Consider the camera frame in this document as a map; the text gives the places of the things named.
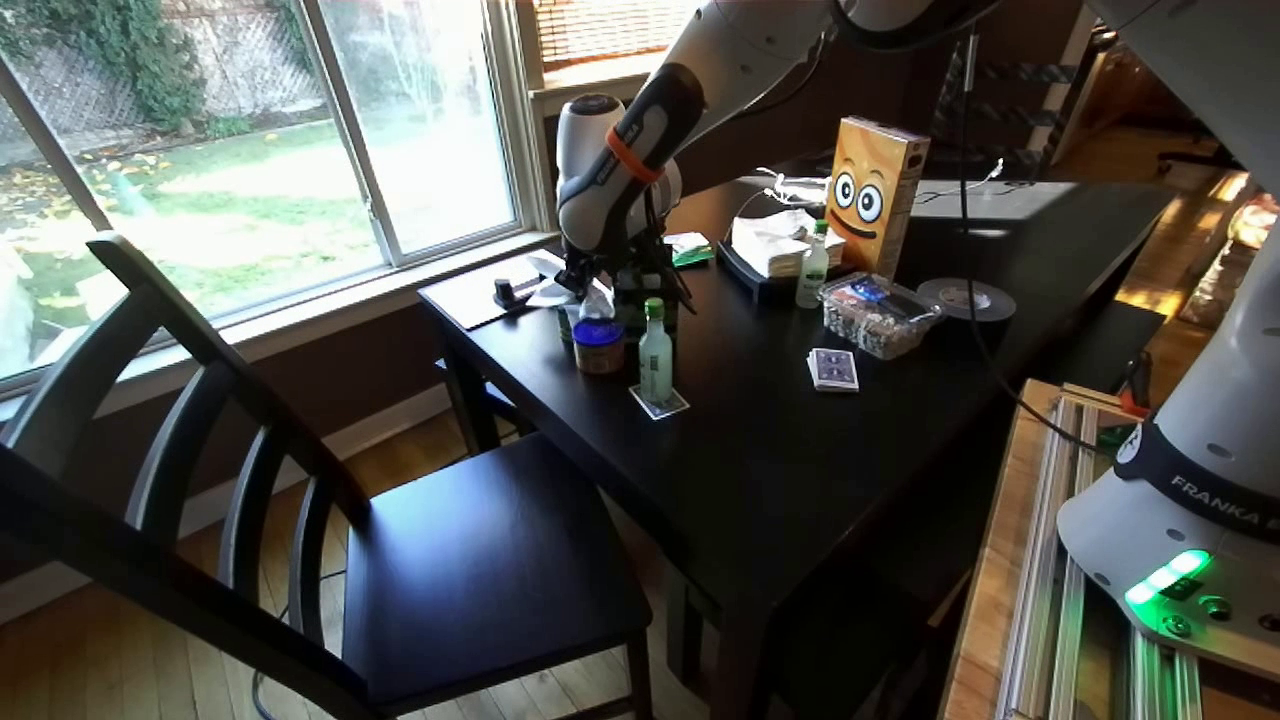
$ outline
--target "wooden chair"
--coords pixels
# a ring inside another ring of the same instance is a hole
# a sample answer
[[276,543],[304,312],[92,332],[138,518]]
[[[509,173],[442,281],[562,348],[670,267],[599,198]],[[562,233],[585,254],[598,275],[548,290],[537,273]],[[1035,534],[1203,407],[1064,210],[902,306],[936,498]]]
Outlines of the wooden chair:
[[[127,245],[92,240],[127,295],[29,399],[0,447],[0,534],[131,595],[334,717],[397,717],[605,648],[627,651],[625,700],[649,700],[649,606],[594,488],[540,437],[367,498],[322,437],[253,378],[207,320]],[[196,378],[174,399],[131,500],[107,511],[70,488],[75,440],[131,358],[164,328]],[[175,552],[207,437],[253,422],[211,571]],[[304,474],[290,611],[266,608],[266,520],[282,467]],[[326,644],[322,550],[345,528],[345,621]]]

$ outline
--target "small bottle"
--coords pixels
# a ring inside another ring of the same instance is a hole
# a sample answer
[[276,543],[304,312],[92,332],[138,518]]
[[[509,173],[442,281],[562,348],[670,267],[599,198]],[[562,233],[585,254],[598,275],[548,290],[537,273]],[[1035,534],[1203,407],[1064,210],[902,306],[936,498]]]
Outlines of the small bottle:
[[795,275],[795,310],[817,310],[830,285],[830,225],[817,220]]
[[641,398],[649,406],[672,406],[672,337],[664,323],[670,310],[659,295],[643,302],[643,332],[641,332]]

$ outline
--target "chair back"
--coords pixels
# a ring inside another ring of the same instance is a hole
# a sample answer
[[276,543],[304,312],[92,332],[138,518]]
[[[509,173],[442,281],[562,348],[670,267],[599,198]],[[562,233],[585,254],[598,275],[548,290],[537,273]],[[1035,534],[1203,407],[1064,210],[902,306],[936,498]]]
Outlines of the chair back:
[[[322,556],[334,509],[357,528],[367,518],[364,488],[138,245],[96,235],[89,247],[127,291],[10,424],[0,534],[131,595],[322,709],[362,717],[367,709],[364,679],[326,648]],[[157,424],[131,474],[127,506],[113,511],[71,488],[70,461],[157,332],[169,332],[196,374]],[[175,552],[180,518],[200,467],[226,456],[207,454],[207,440],[245,422],[218,570],[200,570]],[[273,493],[283,474],[304,475],[283,571],[290,611],[266,608],[268,570],[261,559]]]

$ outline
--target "googly eyes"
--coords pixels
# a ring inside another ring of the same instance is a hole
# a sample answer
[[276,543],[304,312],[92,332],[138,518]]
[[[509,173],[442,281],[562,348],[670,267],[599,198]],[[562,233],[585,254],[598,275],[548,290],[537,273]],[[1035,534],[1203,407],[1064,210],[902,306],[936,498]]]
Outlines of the googly eyes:
[[853,210],[855,220],[876,225],[883,213],[883,191],[876,184],[855,189],[853,178],[836,178],[833,198],[842,210]]

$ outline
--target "window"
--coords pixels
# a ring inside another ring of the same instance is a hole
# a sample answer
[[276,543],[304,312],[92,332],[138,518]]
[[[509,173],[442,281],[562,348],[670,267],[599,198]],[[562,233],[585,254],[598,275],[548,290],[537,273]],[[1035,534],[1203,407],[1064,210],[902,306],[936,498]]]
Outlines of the window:
[[[125,233],[211,315],[548,228],[548,64],[659,49],[687,0],[0,0],[0,387],[118,302]],[[528,70],[528,31],[544,54]]]

